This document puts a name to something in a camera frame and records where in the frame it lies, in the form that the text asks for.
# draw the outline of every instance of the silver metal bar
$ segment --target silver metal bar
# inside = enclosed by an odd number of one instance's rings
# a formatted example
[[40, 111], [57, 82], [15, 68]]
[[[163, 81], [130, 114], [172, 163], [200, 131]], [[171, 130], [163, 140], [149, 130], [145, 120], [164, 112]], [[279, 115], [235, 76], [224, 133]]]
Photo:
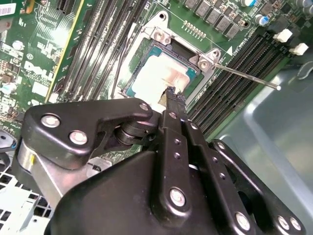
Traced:
[[261, 80], [260, 78], [254, 77], [254, 76], [252, 76], [252, 75], [245, 74], [245, 73], [243, 73], [243, 72], [239, 72], [239, 71], [237, 71], [237, 70], [233, 70], [233, 69], [231, 69], [231, 68], [228, 68], [228, 67], [225, 67], [225, 66], [219, 65], [219, 64], [214, 64], [214, 66], [217, 67], [217, 68], [220, 68], [220, 69], [222, 69], [222, 70], [225, 70], [225, 71], [234, 73], [234, 74], [236, 74], [236, 75], [238, 75], [238, 76], [247, 78], [247, 79], [249, 79], [249, 80], [251, 80], [251, 81], [253, 81], [253, 82], [257, 82], [257, 83], [263, 84], [263, 85], [265, 85], [265, 86], [267, 86], [267, 87], [271, 87], [271, 88], [273, 88], [273, 89], [275, 89], [275, 90], [278, 90], [278, 91], [281, 90], [281, 86], [276, 85], [276, 84], [271, 83], [271, 82], [263, 81], [263, 80]]

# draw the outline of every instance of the label sticker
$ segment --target label sticker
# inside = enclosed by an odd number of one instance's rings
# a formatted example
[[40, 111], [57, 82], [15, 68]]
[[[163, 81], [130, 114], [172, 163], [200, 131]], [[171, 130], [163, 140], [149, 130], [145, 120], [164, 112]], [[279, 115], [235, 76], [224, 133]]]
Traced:
[[0, 16], [12, 15], [15, 9], [16, 3], [0, 4]]

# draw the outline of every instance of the capacitor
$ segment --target capacitor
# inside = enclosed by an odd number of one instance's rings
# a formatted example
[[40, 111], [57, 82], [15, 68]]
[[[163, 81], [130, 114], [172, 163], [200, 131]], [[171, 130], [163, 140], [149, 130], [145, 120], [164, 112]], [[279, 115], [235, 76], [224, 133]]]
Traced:
[[256, 0], [241, 0], [242, 6], [254, 6], [256, 3]]
[[307, 8], [313, 5], [312, 0], [296, 0], [295, 3], [297, 4], [297, 6], [304, 7], [304, 8]]
[[265, 26], [268, 24], [269, 18], [267, 16], [262, 16], [262, 15], [256, 15], [254, 18], [254, 21], [259, 25], [259, 26]]
[[12, 47], [15, 50], [24, 50], [24, 44], [21, 41], [14, 41]]
[[308, 15], [308, 16], [312, 16], [313, 15], [313, 5], [307, 8], [303, 8], [302, 9], [303, 13]]

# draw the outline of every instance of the green circuit board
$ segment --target green circuit board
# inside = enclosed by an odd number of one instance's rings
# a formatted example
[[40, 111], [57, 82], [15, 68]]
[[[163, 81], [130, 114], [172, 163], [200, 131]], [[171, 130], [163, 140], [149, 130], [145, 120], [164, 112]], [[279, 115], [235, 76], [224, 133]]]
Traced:
[[[2, 76], [0, 124], [3, 129], [18, 137], [22, 115], [29, 107], [63, 102], [66, 99], [66, 84], [62, 86], [60, 84], [68, 75], [79, 43], [86, 34], [85, 28], [89, 24], [90, 16], [96, 10], [94, 6], [98, 1], [76, 0], [71, 12], [63, 14], [57, 10], [58, 0], [36, 0], [31, 13], [14, 15], [10, 29], [0, 35], [0, 74]], [[23, 7], [27, 7], [26, 4], [31, 2], [25, 1]], [[222, 24], [209, 23], [207, 17], [211, 15], [211, 11], [208, 11], [205, 16], [200, 16], [202, 13], [198, 9], [201, 2], [203, 1], [146, 1], [131, 42], [139, 35], [142, 27], [159, 11], [168, 13], [168, 28], [199, 51], [206, 53], [213, 48], [218, 48], [222, 53], [219, 62], [222, 65], [227, 65], [259, 28], [255, 23], [255, 16], [258, 14], [267, 15], [269, 23], [279, 20], [281, 16], [284, 17], [288, 21], [288, 27], [302, 32], [299, 37], [303, 42], [313, 36], [312, 19], [304, 15], [302, 9], [292, 0], [276, 0], [271, 3], [270, 9], [266, 9], [268, 2], [264, 0], [257, 0], [252, 7], [242, 7], [238, 0], [206, 1], [211, 10], [217, 9], [219, 17], [223, 17], [229, 24], [238, 28], [235, 34], [228, 34], [223, 30]], [[288, 11], [284, 9], [285, 4], [289, 6]], [[127, 86], [151, 43], [151, 40], [144, 40], [138, 47], [127, 65], [127, 76], [121, 77], [118, 83], [121, 90]], [[97, 53], [100, 51], [95, 50], [94, 57], [101, 57]], [[100, 62], [101, 68], [95, 71], [95, 76], [90, 81], [91, 92], [99, 87], [100, 80], [104, 76], [103, 68], [108, 66], [106, 62]], [[194, 96], [189, 108], [199, 99], [202, 91], [212, 84], [219, 73], [219, 70], [215, 70], [205, 86]], [[97, 98], [109, 98], [114, 75], [115, 70], [112, 70], [108, 79], [99, 88], [100, 95]], [[83, 87], [88, 82], [88, 77], [88, 74], [83, 75], [76, 86]], [[70, 83], [72, 79], [69, 77], [67, 82]], [[204, 76], [200, 73], [184, 91], [186, 96], [191, 94], [202, 79]]]

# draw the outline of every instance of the black plastic arm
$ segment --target black plastic arm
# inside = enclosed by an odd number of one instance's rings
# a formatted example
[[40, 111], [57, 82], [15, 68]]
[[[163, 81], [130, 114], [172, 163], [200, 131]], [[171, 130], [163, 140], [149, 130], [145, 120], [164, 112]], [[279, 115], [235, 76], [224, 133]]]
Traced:
[[[46, 115], [57, 117], [60, 125], [55, 128], [43, 125], [41, 119]], [[152, 109], [137, 98], [35, 106], [25, 113], [22, 139], [29, 148], [55, 164], [78, 169], [90, 157], [111, 151], [107, 144], [116, 147], [118, 140], [113, 132], [118, 125], [145, 121], [151, 116]], [[69, 139], [70, 133], [77, 130], [87, 135], [87, 143], [78, 145]], [[121, 144], [118, 150], [130, 147], [123, 148]]]

